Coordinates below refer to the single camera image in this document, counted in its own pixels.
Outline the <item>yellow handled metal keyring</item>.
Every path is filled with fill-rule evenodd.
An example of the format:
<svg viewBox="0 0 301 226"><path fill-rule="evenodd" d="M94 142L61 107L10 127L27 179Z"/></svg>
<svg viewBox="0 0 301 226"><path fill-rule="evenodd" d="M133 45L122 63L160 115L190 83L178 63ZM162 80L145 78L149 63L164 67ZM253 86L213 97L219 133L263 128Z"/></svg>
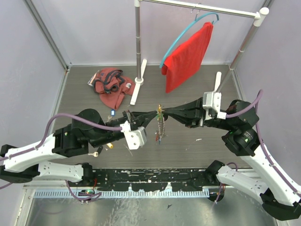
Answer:
<svg viewBox="0 0 301 226"><path fill-rule="evenodd" d="M157 113L163 113L163 107L161 104L158 105L157 108ZM158 144L161 144L162 138L164 138L166 136L165 133L165 118L162 118L161 120L157 118L157 122L158 122L158 129L156 132L156 141L158 142Z"/></svg>

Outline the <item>green tagged single key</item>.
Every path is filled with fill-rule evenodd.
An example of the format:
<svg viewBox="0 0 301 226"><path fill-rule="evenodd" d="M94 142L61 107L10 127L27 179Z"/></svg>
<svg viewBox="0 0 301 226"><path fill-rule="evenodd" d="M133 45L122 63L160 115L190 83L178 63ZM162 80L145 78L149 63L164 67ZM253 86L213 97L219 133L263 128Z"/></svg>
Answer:
<svg viewBox="0 0 301 226"><path fill-rule="evenodd" d="M157 118L160 119L160 120L161 120L162 118L164 118L163 113L158 113L158 114L157 114Z"/></svg>

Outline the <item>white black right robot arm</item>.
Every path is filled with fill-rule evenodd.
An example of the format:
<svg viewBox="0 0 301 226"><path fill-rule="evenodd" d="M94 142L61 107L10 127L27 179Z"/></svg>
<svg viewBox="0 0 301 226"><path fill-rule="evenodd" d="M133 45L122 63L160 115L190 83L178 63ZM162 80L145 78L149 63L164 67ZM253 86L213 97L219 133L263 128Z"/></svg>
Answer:
<svg viewBox="0 0 301 226"><path fill-rule="evenodd" d="M211 127L227 131L222 136L225 146L245 161L259 175L252 179L220 161L206 168L207 182L230 185L257 200L263 209L277 220L298 219L301 215L301 187L277 165L253 127L259 121L256 108L249 102L234 100L225 111L225 119L213 113L205 114L203 99L163 110L188 128Z"/></svg>

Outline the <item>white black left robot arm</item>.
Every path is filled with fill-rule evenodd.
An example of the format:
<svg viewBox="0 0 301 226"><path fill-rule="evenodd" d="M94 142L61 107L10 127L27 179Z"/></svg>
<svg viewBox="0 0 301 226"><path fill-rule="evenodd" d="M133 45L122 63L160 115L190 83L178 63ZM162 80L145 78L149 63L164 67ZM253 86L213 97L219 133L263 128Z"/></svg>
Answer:
<svg viewBox="0 0 301 226"><path fill-rule="evenodd" d="M77 115L58 113L48 121L41 141L1 147L0 178L11 184L54 179L90 186L96 176L89 163L64 165L52 160L88 154L90 146L100 153L104 145L120 139L136 150L146 143L145 129L156 115L156 111L124 111L121 118L104 122L95 109Z"/></svg>

